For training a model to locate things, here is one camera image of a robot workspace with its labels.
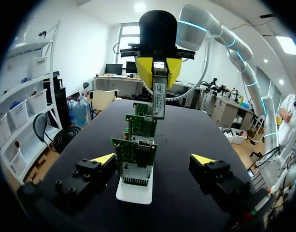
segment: black chair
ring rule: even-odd
[[[85,93],[89,93],[90,91],[87,91],[87,88],[89,87],[89,83],[88,82],[84,82],[82,85],[84,87]]]
[[[80,127],[67,127],[62,130],[60,130],[56,136],[54,137],[53,141],[46,133],[46,127],[48,124],[48,119],[45,114],[39,114],[35,117],[33,121],[33,130],[36,134],[37,138],[47,145],[47,147],[59,154],[62,153],[64,148],[70,143],[70,141],[80,132]],[[52,149],[49,144],[45,141],[44,136],[47,136],[47,138],[53,143],[54,149]]]

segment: water bottle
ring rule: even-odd
[[[82,92],[79,98],[80,98],[80,101],[83,102],[83,100],[85,99],[85,93]]]
[[[88,99],[88,94],[85,94],[85,102],[86,102],[86,110],[88,112],[88,120],[91,120],[91,105],[89,104],[89,102],[87,101]]]
[[[85,104],[86,106],[86,121],[91,120],[91,113],[90,113],[90,104],[88,103],[87,99],[88,94],[85,94],[84,92],[81,93],[80,101]]]
[[[78,127],[83,127],[86,123],[86,105],[80,101],[80,98],[77,100],[77,104],[73,107],[73,113],[75,118],[75,125]]]
[[[77,102],[72,100],[71,97],[69,97],[69,99],[67,101],[67,108],[69,110],[70,122],[71,123],[75,123],[75,118],[74,118],[74,114],[73,114],[73,107],[74,107],[75,104],[77,104]]]
[[[83,93],[83,92],[81,94],[80,102],[82,102],[82,104],[85,105],[85,110],[86,110],[85,120],[86,120],[86,122],[88,122],[90,120],[89,119],[90,111],[89,111],[89,106],[88,106],[89,103],[85,99],[85,93]]]

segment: white robotic arm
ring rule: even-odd
[[[212,36],[217,35],[215,40],[227,47],[227,55],[230,61],[240,71],[249,90],[255,114],[257,116],[265,115],[266,117],[264,123],[265,154],[276,150],[279,143],[273,101],[269,95],[262,97],[255,73],[246,62],[254,56],[250,47],[210,13],[194,5],[185,5],[180,12],[176,44],[197,51],[207,33]],[[291,147],[287,147],[281,155],[279,153],[273,155],[272,152],[256,163],[257,166],[260,166],[260,172],[272,192],[276,192],[283,182],[284,186],[290,186],[296,182],[296,165],[291,165],[290,171],[287,167],[293,144],[289,144]]]

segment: office chair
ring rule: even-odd
[[[92,90],[89,92],[87,101],[90,104],[91,118],[93,119],[102,110],[105,110],[117,97],[119,90],[110,91]]]
[[[87,88],[89,87],[89,83],[88,82],[84,82],[83,83],[83,87],[84,87],[85,93],[89,93],[90,92],[90,91],[87,91]]]
[[[42,142],[45,143],[46,146],[59,154],[62,153],[64,148],[70,143],[70,141],[80,132],[80,127],[67,127],[62,130],[60,130],[56,136],[54,137],[53,141],[46,133],[46,127],[47,127],[48,119],[45,114],[39,114],[35,117],[33,121],[33,130],[36,134],[37,138]],[[47,136],[47,138],[53,143],[54,149],[50,147],[50,145],[45,141],[44,136]]]

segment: white shirt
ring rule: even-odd
[[[280,109],[283,109],[287,113],[292,113],[292,118],[290,122],[282,121],[279,131],[278,131],[278,137],[279,137],[279,144],[281,146],[286,146],[291,139],[294,130],[296,128],[296,107],[294,107],[294,101],[296,100],[295,94],[288,95],[283,103],[280,106]]]

